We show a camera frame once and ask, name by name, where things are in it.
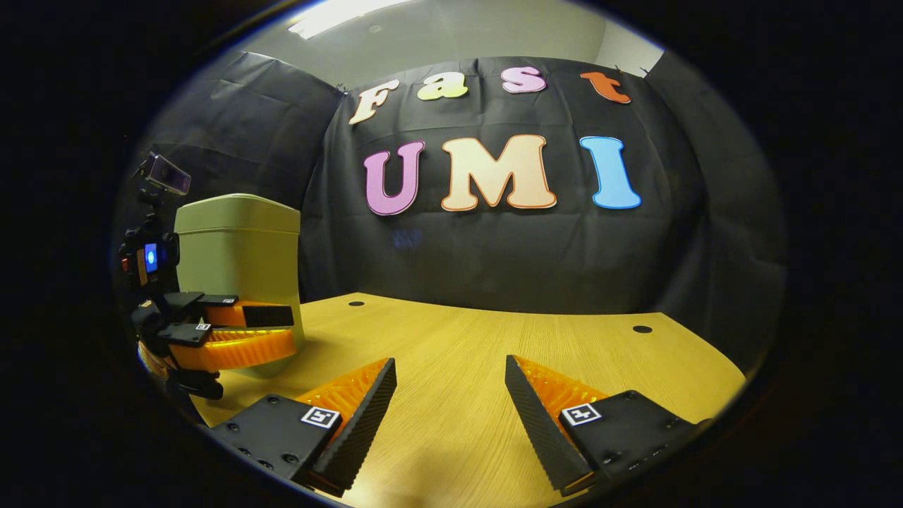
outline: pink letter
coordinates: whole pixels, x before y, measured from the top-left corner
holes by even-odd
[[[527,93],[545,88],[545,80],[533,67],[512,67],[502,71],[502,88],[511,93]]]
[[[396,215],[407,210],[417,197],[417,166],[420,152],[426,143],[414,141],[398,148],[402,159],[401,192],[395,196],[386,195],[386,161],[388,152],[379,152],[364,159],[367,168],[367,205],[377,215]]]

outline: ceiling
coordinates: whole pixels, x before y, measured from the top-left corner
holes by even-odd
[[[238,49],[347,88],[431,63],[489,56],[618,64],[644,76],[661,56],[660,49],[630,30],[565,0],[413,0],[309,40],[288,31],[294,17],[251,36]]]

